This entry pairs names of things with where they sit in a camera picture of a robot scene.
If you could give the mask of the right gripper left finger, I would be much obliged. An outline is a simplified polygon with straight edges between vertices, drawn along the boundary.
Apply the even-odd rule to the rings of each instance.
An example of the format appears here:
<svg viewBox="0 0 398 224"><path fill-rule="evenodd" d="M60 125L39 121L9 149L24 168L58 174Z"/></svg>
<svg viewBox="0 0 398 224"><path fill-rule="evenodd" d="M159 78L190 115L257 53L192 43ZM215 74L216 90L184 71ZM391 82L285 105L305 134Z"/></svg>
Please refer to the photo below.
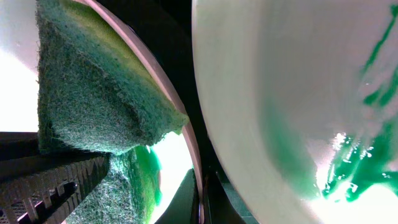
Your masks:
<svg viewBox="0 0 398 224"><path fill-rule="evenodd" d="M37 133L1 133L1 223L62 223L106 177L109 155L41 154Z"/></svg>

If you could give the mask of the white plate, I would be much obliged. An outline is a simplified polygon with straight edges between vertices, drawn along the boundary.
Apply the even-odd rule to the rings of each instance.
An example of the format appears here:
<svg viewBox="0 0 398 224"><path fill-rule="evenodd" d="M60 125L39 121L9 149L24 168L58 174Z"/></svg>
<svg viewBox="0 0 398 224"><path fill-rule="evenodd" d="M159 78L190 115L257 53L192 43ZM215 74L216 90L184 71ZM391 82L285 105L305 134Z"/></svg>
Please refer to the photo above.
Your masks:
<svg viewBox="0 0 398 224"><path fill-rule="evenodd" d="M397 222L397 2L194 1L195 78L259 223Z"/></svg>

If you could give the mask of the green scouring sponge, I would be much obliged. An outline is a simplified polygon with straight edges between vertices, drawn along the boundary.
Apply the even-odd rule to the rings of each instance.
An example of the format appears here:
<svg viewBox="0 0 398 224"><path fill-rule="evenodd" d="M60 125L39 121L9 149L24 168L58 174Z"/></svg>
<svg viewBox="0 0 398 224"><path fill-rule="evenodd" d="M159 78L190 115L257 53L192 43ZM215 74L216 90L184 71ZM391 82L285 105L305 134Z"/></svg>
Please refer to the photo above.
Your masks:
<svg viewBox="0 0 398 224"><path fill-rule="evenodd" d="M110 171L69 223L149 223L161 201L153 147L188 123L91 7L39 0L39 150L110 153Z"/></svg>

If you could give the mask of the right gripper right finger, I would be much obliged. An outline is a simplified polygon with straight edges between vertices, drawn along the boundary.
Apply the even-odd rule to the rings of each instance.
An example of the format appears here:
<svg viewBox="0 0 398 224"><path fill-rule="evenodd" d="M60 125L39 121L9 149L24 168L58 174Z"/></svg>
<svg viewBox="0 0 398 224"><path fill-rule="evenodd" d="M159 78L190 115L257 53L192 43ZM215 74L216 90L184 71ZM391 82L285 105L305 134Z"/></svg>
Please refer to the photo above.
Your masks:
<svg viewBox="0 0 398 224"><path fill-rule="evenodd" d="M199 224L199 198L193 169L187 171L170 205L155 224Z"/></svg>

